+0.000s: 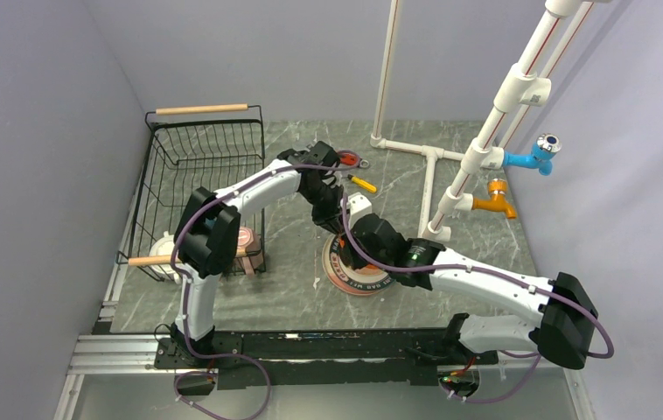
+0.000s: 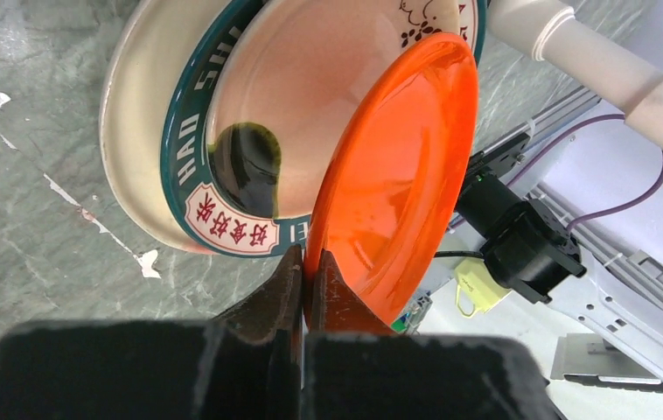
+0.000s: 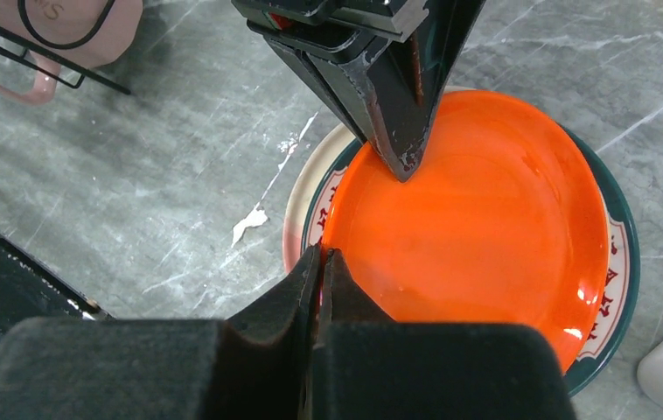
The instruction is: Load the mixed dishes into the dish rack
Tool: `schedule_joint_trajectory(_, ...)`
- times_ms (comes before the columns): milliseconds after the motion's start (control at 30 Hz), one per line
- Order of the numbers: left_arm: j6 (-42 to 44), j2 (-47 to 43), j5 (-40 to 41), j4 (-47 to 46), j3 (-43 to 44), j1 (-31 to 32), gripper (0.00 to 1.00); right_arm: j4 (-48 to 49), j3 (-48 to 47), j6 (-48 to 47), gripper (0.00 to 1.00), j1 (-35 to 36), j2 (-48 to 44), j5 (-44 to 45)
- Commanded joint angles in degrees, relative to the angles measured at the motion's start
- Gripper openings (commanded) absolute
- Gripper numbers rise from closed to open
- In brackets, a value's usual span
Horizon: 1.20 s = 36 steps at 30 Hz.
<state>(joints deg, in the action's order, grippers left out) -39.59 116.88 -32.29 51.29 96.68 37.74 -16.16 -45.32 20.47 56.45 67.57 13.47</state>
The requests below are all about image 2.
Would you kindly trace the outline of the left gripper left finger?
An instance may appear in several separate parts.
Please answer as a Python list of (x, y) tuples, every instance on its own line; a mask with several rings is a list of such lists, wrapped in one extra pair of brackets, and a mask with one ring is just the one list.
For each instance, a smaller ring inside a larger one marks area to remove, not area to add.
[(295, 419), (301, 261), (212, 319), (46, 320), (0, 339), (0, 419)]

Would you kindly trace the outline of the orange bowl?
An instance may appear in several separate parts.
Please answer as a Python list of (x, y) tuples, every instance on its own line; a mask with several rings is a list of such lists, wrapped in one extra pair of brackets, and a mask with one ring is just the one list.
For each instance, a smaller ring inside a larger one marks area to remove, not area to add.
[(305, 283), (318, 283), (331, 255), (354, 295), (392, 325), (450, 222), (477, 112), (477, 65), (460, 36), (436, 33), (397, 58), (332, 156), (311, 215)]

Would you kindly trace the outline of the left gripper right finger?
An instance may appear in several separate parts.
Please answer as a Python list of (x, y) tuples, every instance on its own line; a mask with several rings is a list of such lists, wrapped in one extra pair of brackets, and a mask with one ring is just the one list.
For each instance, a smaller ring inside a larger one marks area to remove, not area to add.
[(513, 339), (311, 331), (304, 419), (561, 419)]

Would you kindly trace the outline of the cream plate with flowers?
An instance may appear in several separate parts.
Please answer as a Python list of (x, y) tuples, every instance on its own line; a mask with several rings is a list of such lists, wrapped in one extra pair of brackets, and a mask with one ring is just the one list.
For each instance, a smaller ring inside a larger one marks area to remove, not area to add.
[(417, 41), (456, 32), (455, 1), (272, 1), (229, 55), (208, 113), (219, 192), (261, 218), (309, 214), (352, 114)]

